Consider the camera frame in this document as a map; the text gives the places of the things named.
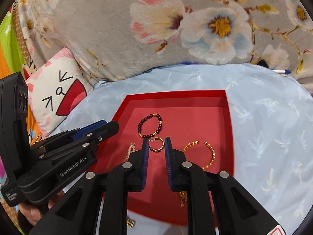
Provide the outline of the left hand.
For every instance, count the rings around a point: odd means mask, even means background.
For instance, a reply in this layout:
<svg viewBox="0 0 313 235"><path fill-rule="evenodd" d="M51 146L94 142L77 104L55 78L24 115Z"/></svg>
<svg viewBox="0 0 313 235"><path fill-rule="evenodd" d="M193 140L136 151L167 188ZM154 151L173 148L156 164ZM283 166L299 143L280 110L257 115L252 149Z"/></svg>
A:
<svg viewBox="0 0 313 235"><path fill-rule="evenodd" d="M51 209L64 194L64 191L61 190L56 195L52 196L48 201L48 209ZM38 207L30 203L23 202L18 205L18 208L17 221L21 229L29 225L35 226L43 217L43 214Z"/></svg>

